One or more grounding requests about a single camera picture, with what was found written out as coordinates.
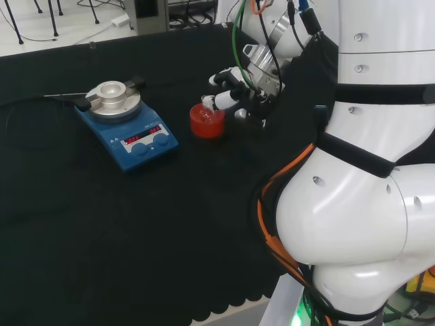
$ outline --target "table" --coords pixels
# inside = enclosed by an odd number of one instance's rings
[[[334,86],[302,57],[264,134],[197,141],[188,112],[231,66],[221,26],[0,58],[0,103],[142,75],[180,144],[124,174],[71,108],[0,108],[0,321],[189,325],[271,296],[283,270],[247,217],[253,188],[311,141],[311,108]]]

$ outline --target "black strap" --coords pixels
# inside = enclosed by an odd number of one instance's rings
[[[325,106],[315,107],[314,122],[317,130],[314,144],[335,158],[379,178],[388,177],[396,166],[395,162],[390,162],[385,158],[374,155],[365,149],[324,132],[328,123],[328,110]]]
[[[435,104],[435,84],[431,85],[350,85],[339,84],[335,100],[378,105]]]

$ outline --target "green cable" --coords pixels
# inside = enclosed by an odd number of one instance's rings
[[[246,84],[253,90],[255,90],[256,92],[258,91],[257,88],[252,84],[252,81],[250,80],[250,78],[248,78],[248,76],[246,76],[245,70],[243,69],[240,60],[239,60],[239,56],[237,54],[237,49],[236,49],[236,31],[237,31],[237,25],[239,23],[239,19],[240,16],[242,14],[242,11],[245,10],[245,5],[246,5],[246,0],[243,0],[239,12],[237,12],[237,16],[236,19],[234,21],[234,25],[232,27],[232,53],[234,54],[234,58],[236,59],[236,63],[237,66],[240,69],[240,72],[242,74],[243,79],[245,80]]]

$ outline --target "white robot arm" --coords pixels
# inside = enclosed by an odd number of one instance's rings
[[[365,315],[435,265],[435,165],[394,167],[435,129],[435,1],[339,0],[339,7],[340,92],[324,138],[341,145],[316,148],[288,183],[277,229],[295,260],[315,265],[313,284],[335,309]],[[263,13],[280,64],[302,52],[286,11],[286,0],[274,0]],[[298,14],[295,23],[306,43]],[[266,97],[276,96],[265,84],[277,83],[274,62],[249,8],[243,32],[260,42],[244,49],[253,82]],[[218,96],[215,103],[224,103]],[[361,162],[346,156],[346,148]],[[382,175],[376,164],[391,169]]]

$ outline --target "green light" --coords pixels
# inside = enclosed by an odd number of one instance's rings
[[[304,304],[301,300],[299,303],[298,311],[294,315],[292,323],[290,324],[290,326],[302,326],[302,319],[301,319],[300,315],[302,314],[302,310],[304,310],[304,309],[305,309]]]
[[[292,324],[290,326],[302,326],[302,321],[300,320],[299,315],[295,314],[292,320]]]

